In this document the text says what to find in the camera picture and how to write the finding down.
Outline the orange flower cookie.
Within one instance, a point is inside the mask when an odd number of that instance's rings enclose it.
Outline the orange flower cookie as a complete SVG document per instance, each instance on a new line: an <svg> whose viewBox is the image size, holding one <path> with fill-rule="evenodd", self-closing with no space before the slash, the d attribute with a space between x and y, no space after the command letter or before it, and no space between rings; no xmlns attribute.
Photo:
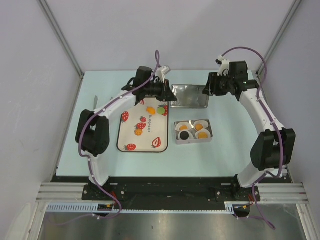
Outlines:
<svg viewBox="0 0 320 240"><path fill-rule="evenodd" d="M203 125L200 124L200 123L195 125L196 131L200 131L200 130L202 130L203 128L204 128Z"/></svg>

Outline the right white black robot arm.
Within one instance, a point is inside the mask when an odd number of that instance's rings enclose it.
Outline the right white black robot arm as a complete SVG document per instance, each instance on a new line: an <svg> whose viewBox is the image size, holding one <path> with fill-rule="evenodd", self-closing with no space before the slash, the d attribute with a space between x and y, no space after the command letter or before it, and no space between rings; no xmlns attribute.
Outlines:
<svg viewBox="0 0 320 240"><path fill-rule="evenodd" d="M283 167L291 161L296 133L285 128L272 113L261 95L260 85L248 77L245 61L229 61L218 57L218 72L211 72L203 94L225 96L231 94L248 112L258 134L251 148L248 166L236 176L236 185L230 188L231 196L242 201L249 194L249 187L257 184L266 175L279 178Z"/></svg>

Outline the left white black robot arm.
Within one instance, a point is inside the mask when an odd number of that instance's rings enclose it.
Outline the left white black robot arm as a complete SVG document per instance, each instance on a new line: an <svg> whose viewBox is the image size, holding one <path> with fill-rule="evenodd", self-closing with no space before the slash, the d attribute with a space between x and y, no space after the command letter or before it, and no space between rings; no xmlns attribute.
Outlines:
<svg viewBox="0 0 320 240"><path fill-rule="evenodd" d="M87 158L89 178L95 184L93 194L100 200L110 196L111 188L105 184L109 179L107 165L98 159L110 144L110 123L112 117L119 117L125 111L139 104L146 97L160 102L177 100L171 91L166 74L168 66L151 69L140 66L120 93L105 106L95 110L85 109L81 112L76 130L75 141L78 143L79 155Z"/></svg>

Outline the metal serving tongs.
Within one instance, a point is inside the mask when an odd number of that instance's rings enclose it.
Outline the metal serving tongs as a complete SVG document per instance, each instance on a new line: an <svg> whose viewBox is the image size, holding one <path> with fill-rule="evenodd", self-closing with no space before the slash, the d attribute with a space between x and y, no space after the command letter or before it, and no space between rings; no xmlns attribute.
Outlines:
<svg viewBox="0 0 320 240"><path fill-rule="evenodd" d="M94 109L97 108L97 104L98 104L98 97L95 96L95 97L94 97L94 101L93 101L93 108L94 108Z"/></svg>

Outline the black round cookie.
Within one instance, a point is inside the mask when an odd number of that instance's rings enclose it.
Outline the black round cookie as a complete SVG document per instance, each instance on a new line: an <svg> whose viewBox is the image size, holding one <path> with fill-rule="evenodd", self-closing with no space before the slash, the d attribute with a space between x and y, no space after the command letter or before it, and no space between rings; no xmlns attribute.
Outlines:
<svg viewBox="0 0 320 240"><path fill-rule="evenodd" d="M181 131L179 137L183 141L188 140L190 138L190 133L188 131Z"/></svg>

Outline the orange round cookie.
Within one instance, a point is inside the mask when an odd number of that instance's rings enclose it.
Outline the orange round cookie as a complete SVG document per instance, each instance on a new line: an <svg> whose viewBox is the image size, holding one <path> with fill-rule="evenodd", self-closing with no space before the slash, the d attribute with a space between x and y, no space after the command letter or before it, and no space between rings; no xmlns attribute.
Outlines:
<svg viewBox="0 0 320 240"><path fill-rule="evenodd" d="M183 131L183 130L188 130L188 126L187 125L182 125L180 128L179 128L180 131Z"/></svg>
<svg viewBox="0 0 320 240"><path fill-rule="evenodd" d="M200 132L198 135L198 139L206 139L208 138L208 135L206 132Z"/></svg>

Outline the silver tin lid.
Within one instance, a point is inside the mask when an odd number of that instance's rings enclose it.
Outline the silver tin lid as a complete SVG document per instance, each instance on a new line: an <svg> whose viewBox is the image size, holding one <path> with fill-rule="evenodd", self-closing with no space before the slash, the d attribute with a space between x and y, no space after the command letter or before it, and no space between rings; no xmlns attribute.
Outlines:
<svg viewBox="0 0 320 240"><path fill-rule="evenodd" d="M171 108L179 109L206 109L209 105L209 96L203 94L205 85L173 84L171 90L177 101L171 101Z"/></svg>

